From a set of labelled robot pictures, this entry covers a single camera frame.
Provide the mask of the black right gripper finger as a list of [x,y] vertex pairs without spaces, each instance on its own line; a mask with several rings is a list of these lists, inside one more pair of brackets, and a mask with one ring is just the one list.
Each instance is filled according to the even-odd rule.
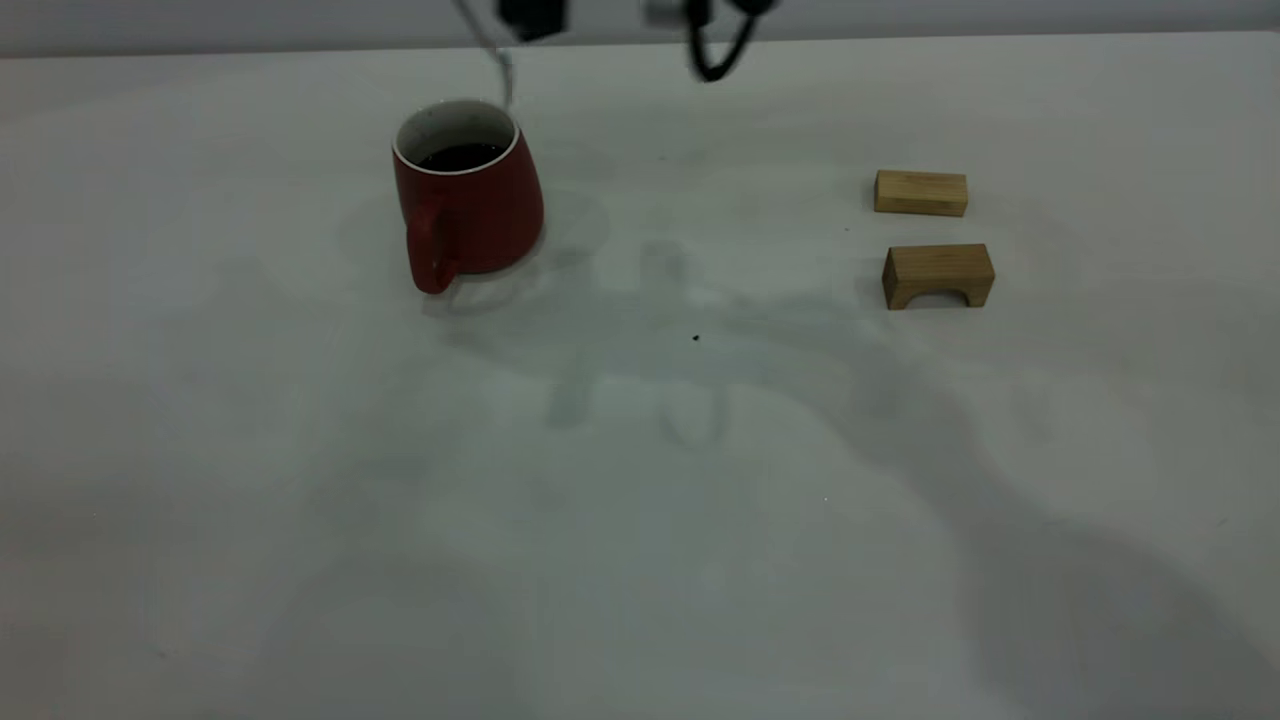
[[566,0],[499,0],[498,17],[520,42],[536,42],[568,27]]

